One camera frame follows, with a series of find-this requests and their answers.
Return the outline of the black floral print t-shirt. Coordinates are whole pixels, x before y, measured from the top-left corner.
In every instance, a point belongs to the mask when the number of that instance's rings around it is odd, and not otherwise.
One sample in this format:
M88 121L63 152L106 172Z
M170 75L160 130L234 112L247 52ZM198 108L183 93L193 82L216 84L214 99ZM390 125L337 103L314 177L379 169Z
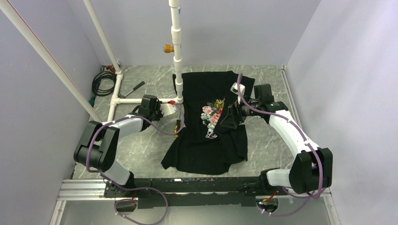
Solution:
M220 175L228 172L232 164L247 160L245 126L220 126L228 106L238 98L230 90L237 77L233 71L182 74L183 129L161 162L164 169Z

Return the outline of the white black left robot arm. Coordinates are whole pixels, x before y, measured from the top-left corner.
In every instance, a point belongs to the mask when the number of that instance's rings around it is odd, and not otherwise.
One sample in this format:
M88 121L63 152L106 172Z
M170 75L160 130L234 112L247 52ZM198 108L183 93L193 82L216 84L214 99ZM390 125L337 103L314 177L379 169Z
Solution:
M141 104L126 116L110 122L89 121L75 149L73 159L86 166L89 172L101 173L117 183L116 191L124 197L134 193L134 174L116 160L119 139L151 126L163 117L161 101L144 95Z

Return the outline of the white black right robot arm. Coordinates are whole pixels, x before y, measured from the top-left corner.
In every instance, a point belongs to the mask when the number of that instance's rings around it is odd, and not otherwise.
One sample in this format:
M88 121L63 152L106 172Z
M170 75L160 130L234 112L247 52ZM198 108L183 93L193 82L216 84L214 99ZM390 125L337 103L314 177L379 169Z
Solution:
M269 195L278 187L290 188L297 194L312 194L329 188L332 184L333 154L312 141L295 122L288 107L276 102L270 84L254 86L254 98L243 96L245 86L234 83L231 91L237 101L228 106L223 127L236 129L246 117L259 116L284 140L292 156L290 169L268 169L260 173L259 190Z

